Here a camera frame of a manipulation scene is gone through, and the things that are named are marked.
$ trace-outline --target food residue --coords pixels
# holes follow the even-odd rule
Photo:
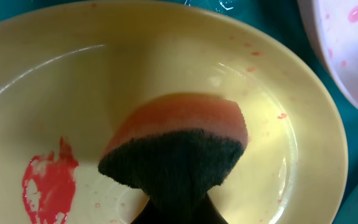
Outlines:
[[[31,222],[64,224],[75,194],[74,159],[71,146],[60,138],[58,159],[55,153],[34,156],[22,180],[22,199]]]

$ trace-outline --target orange sponge layer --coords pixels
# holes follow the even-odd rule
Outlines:
[[[202,94],[168,95],[135,110],[110,140],[103,157],[131,139],[201,128],[247,145],[244,117],[237,103]]]

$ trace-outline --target red stain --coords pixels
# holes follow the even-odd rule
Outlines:
[[[247,68],[247,72],[254,72],[256,70],[255,67],[249,67]]]
[[[290,96],[288,99],[292,102],[298,101],[298,99],[295,96]]]
[[[283,119],[283,118],[286,118],[287,115],[285,113],[281,113],[280,116],[277,116],[278,119]]]
[[[328,49],[328,55],[329,55],[329,58],[332,58],[334,56],[334,52],[332,49]]]
[[[347,16],[347,20],[349,22],[357,22],[358,21],[358,6],[355,6]]]
[[[60,138],[59,158],[54,161],[54,152],[48,156],[34,156],[27,166],[22,180],[22,199],[32,223],[56,223],[58,214],[64,214],[61,224],[67,219],[75,194],[74,169],[78,161],[74,159],[71,146]],[[32,201],[27,200],[27,184],[33,181],[39,194],[39,207],[34,210]]]

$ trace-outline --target yellow plate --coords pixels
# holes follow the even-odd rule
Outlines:
[[[183,91],[234,100],[246,119],[249,147],[227,181],[210,191],[230,224],[332,222],[346,182],[347,145],[316,75],[277,41],[229,17],[114,1],[51,7],[0,23],[0,223],[31,223],[22,181],[26,196],[31,187],[38,195],[31,206],[43,192],[23,180],[24,172],[34,156],[58,152],[61,136],[80,163],[66,224],[130,223],[147,198],[99,175],[99,157],[136,106]]]

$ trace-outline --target sponge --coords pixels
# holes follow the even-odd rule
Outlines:
[[[176,94],[135,110],[110,140],[98,169],[142,189],[166,223],[191,223],[247,146],[238,105],[217,96]]]

